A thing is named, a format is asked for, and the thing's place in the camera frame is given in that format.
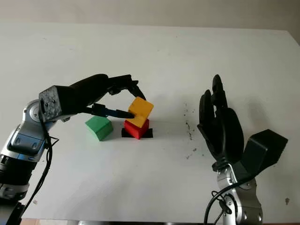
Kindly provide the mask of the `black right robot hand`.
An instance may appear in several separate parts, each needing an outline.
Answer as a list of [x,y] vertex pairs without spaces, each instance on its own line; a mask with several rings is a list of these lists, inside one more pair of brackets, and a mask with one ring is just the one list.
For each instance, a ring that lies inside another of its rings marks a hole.
[[238,162],[244,150],[244,137],[236,112],[227,104],[219,75],[213,77],[212,91],[206,90],[199,103],[199,131],[215,159],[213,171]]

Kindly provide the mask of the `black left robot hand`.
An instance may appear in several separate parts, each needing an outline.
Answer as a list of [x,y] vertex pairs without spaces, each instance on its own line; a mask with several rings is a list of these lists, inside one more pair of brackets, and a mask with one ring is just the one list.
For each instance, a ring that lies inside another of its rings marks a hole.
[[122,110],[111,110],[97,102],[105,95],[116,95],[122,90],[128,90],[134,97],[146,99],[137,86],[138,81],[132,80],[131,75],[108,77],[105,74],[97,74],[80,80],[67,87],[60,106],[64,113],[75,115],[87,113],[96,116],[112,116],[116,118],[133,119],[132,113]]

